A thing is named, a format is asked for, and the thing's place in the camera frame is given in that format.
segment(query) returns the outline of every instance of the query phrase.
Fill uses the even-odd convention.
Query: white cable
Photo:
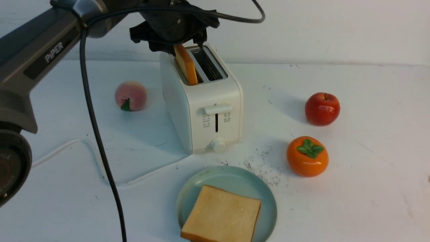
[[[32,166],[31,166],[31,167],[32,167],[32,168],[35,168],[35,167],[37,167],[37,166],[41,165],[42,163],[45,163],[46,161],[50,160],[52,157],[54,157],[54,156],[58,155],[61,151],[63,151],[63,150],[64,150],[64,149],[66,149],[67,147],[69,147],[69,146],[71,146],[71,145],[73,145],[74,143],[77,143],[77,142],[86,143],[86,144],[88,144],[88,145],[90,146],[91,151],[92,151],[92,152],[95,154],[95,156],[96,156],[96,161],[97,161],[98,168],[99,168],[100,172],[103,174],[103,178],[104,178],[105,182],[106,182],[107,184],[109,184],[109,182],[108,182],[108,178],[107,178],[107,175],[106,175],[106,171],[104,170],[103,162],[102,162],[102,160],[101,160],[100,153],[98,152],[98,149],[97,149],[97,147],[94,145],[94,143],[93,143],[91,140],[89,140],[89,139],[75,139],[75,140],[68,141],[68,142],[64,143],[63,145],[59,146],[58,148],[54,149],[53,151],[51,151],[51,152],[50,152],[50,153],[48,153],[47,155],[45,155],[45,156],[43,156],[42,158],[38,159],[37,161],[33,162],[33,164],[32,164]],[[179,162],[181,162],[181,161],[187,160],[188,158],[190,158],[190,157],[192,157],[192,156],[193,156],[193,155],[189,155],[189,156],[187,156],[187,157],[185,157],[185,158],[182,158],[182,159],[180,159],[180,160],[178,160],[178,161],[175,161],[175,162],[173,162],[173,163],[166,164],[166,165],[164,165],[164,166],[162,166],[162,167],[159,167],[159,168],[156,168],[156,169],[154,169],[154,170],[152,170],[152,171],[149,171],[149,172],[147,172],[147,173],[144,173],[144,174],[140,175],[139,177],[134,178],[134,179],[131,179],[131,180],[129,180],[129,181],[125,181],[125,182],[115,182],[115,185],[116,185],[116,186],[117,186],[117,188],[119,188],[119,189],[120,189],[120,188],[128,188],[128,187],[130,187],[131,185],[137,184],[137,183],[139,183],[139,182],[143,181],[144,179],[146,179],[147,177],[150,177],[151,175],[154,175],[155,173],[157,173],[157,172],[161,171],[162,169],[164,170],[164,169],[167,169],[167,168],[169,168],[169,167],[172,167],[172,166],[174,166],[174,165],[178,164],[178,163],[179,163]]]

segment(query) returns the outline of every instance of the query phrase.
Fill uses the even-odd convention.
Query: persimmon leaf
[[[324,151],[324,148],[323,148],[322,146],[314,145],[314,146],[312,147],[312,152],[314,152],[314,153],[316,153],[316,154],[319,154],[319,153],[321,153],[321,152],[323,152],[323,151]]]
[[[299,147],[297,147],[297,150],[300,152],[300,153],[304,153],[304,154],[306,154],[309,150],[307,149],[307,148],[305,148],[304,146],[299,146]]]
[[[304,146],[305,148],[307,148],[307,149],[311,149],[311,148],[312,148],[312,146],[313,146],[313,142],[312,142],[312,140],[310,140],[310,139],[305,139],[305,140],[303,141],[303,146]]]
[[[318,154],[312,152],[312,151],[308,151],[306,152],[306,155],[312,159],[315,159],[317,157]]]

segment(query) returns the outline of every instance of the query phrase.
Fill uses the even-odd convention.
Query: white toaster
[[[185,48],[196,68],[197,85],[188,84],[173,55],[160,53],[167,110],[187,152],[222,152],[242,135],[242,87],[209,44]]]

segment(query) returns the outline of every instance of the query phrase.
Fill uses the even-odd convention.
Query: apple
[[[326,126],[337,119],[341,105],[336,96],[329,93],[316,93],[307,100],[304,112],[309,123]]]
[[[115,90],[115,102],[124,111],[141,110],[147,97],[145,87],[137,81],[123,82]]]

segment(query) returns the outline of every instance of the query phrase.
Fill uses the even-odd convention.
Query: light blue plate
[[[234,166],[205,168],[185,183],[176,201],[176,213],[181,228],[193,210],[203,185],[211,185],[238,195],[260,199],[261,208],[252,242],[264,242],[269,238],[277,217],[273,193],[258,176]]]

